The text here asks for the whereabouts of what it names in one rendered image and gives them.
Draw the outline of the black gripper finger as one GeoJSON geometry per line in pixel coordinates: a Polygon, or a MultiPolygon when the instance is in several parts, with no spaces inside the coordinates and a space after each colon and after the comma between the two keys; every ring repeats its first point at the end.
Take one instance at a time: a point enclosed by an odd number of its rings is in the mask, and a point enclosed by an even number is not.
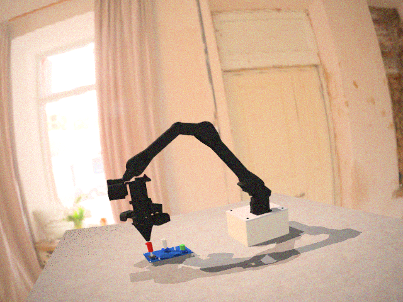
{"type": "MultiPolygon", "coordinates": [[[[140,232],[140,234],[143,236],[143,238],[146,240],[146,238],[145,238],[145,235],[144,235],[144,233],[143,233],[143,231],[142,231],[142,228],[141,228],[141,226],[140,226],[140,224],[143,224],[144,223],[144,221],[143,222],[140,222],[140,223],[131,223],[139,232],[140,232]]],[[[146,242],[147,242],[147,240],[146,240],[146,242]]]]}
{"type": "Polygon", "coordinates": [[[149,242],[150,238],[151,238],[151,231],[152,231],[152,227],[153,225],[151,224],[140,224],[142,231],[145,235],[146,240],[149,242]]]}

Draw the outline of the blue circuit board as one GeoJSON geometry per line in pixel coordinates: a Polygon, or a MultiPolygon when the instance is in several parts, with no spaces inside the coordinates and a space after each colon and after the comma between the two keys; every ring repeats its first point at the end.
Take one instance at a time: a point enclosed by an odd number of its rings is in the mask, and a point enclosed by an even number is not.
{"type": "Polygon", "coordinates": [[[186,255],[186,254],[191,254],[193,256],[193,252],[188,249],[184,244],[181,244],[177,247],[167,247],[166,239],[161,239],[162,243],[162,250],[157,250],[153,251],[152,243],[147,242],[147,248],[148,248],[148,253],[143,253],[144,257],[147,258],[149,261],[150,265],[152,265],[152,262],[164,260],[164,259],[170,259],[173,257],[179,257],[181,255],[186,255]]]}

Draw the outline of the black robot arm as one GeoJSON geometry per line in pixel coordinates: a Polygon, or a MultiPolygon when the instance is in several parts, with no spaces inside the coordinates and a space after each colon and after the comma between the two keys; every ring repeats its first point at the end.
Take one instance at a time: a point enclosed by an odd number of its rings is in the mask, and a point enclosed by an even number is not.
{"type": "Polygon", "coordinates": [[[191,135],[210,147],[238,177],[238,186],[247,192],[251,198],[250,213],[258,216],[271,212],[271,190],[265,186],[263,180],[250,172],[237,159],[231,150],[221,141],[214,125],[209,121],[199,123],[176,122],[172,124],[162,135],[154,140],[146,149],[127,160],[126,171],[122,178],[107,179],[108,198],[111,200],[125,199],[128,196],[127,184],[131,198],[144,198],[147,196],[147,181],[151,179],[144,174],[140,176],[152,159],[163,150],[178,135],[191,135]],[[129,182],[135,176],[135,180],[129,182]],[[128,182],[126,182],[128,181],[128,182]],[[124,183],[125,182],[125,183],[124,183]]]}

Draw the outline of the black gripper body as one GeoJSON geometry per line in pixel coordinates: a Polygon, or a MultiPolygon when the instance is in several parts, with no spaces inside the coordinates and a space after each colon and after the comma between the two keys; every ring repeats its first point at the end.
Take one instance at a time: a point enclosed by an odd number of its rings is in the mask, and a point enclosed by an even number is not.
{"type": "Polygon", "coordinates": [[[140,223],[144,221],[144,224],[151,224],[160,226],[163,225],[170,220],[170,216],[167,213],[156,213],[154,215],[150,210],[151,198],[148,196],[144,198],[131,198],[132,200],[129,201],[132,204],[133,211],[128,210],[120,213],[120,221],[127,221],[128,218],[133,220],[133,223],[140,223]]]}

